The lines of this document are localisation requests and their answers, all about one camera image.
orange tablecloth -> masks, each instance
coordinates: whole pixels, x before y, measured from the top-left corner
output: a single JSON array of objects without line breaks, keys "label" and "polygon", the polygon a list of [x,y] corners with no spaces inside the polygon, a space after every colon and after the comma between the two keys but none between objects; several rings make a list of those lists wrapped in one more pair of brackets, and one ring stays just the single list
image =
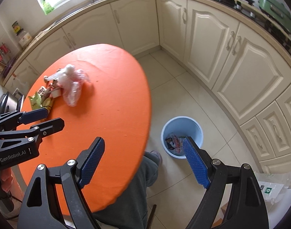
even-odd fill
[{"label": "orange tablecloth", "polygon": [[[55,100],[48,119],[61,117],[65,128],[43,139],[40,156],[19,165],[28,184],[35,168],[63,165],[87,149],[95,137],[105,140],[105,153],[89,185],[82,190],[92,212],[113,204],[136,173],[146,147],[151,120],[151,98],[146,76],[137,60],[125,50],[99,44],[75,50],[51,65],[35,82],[28,95],[44,86],[43,76],[67,64],[83,69],[85,83],[76,107],[62,97]],[[30,111],[27,98],[23,111]],[[31,124],[18,130],[29,129]],[[69,214],[62,188],[57,193],[63,214]]]}]

foot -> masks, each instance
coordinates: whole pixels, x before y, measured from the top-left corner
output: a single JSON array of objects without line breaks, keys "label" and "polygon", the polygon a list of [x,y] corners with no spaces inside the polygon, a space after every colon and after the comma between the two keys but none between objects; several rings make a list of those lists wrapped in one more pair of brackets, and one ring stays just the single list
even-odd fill
[{"label": "foot", "polygon": [[163,161],[163,158],[161,157],[160,153],[158,151],[151,151],[152,154],[156,155],[159,158],[159,163],[158,166],[160,166],[160,164]]}]

gray pants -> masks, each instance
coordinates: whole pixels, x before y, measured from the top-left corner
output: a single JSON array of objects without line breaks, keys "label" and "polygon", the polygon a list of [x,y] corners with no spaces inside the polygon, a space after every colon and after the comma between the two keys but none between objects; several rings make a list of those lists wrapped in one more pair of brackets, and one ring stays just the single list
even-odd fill
[{"label": "gray pants", "polygon": [[98,221],[119,229],[145,229],[148,219],[146,188],[157,179],[159,158],[145,152],[141,165],[127,189],[114,204],[93,213]]}]

white plastic bag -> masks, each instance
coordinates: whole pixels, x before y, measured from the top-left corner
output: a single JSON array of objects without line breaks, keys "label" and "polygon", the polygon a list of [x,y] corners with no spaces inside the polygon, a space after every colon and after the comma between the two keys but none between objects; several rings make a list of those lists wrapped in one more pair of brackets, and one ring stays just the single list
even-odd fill
[{"label": "white plastic bag", "polygon": [[264,201],[272,205],[279,202],[291,184],[291,172],[285,174],[260,174],[255,172]]},{"label": "white plastic bag", "polygon": [[82,69],[75,70],[75,66],[71,64],[67,64],[65,68],[47,77],[46,80],[58,81],[58,85],[63,88],[63,99],[71,107],[76,106],[81,96],[84,81],[90,81]]}]

green logo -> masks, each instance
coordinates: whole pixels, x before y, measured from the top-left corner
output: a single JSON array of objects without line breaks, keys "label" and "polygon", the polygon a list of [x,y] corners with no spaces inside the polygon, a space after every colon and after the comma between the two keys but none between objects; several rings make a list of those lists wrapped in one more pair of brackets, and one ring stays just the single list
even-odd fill
[{"label": "green logo", "polygon": [[266,188],[264,193],[269,194],[271,192],[272,188]]}]

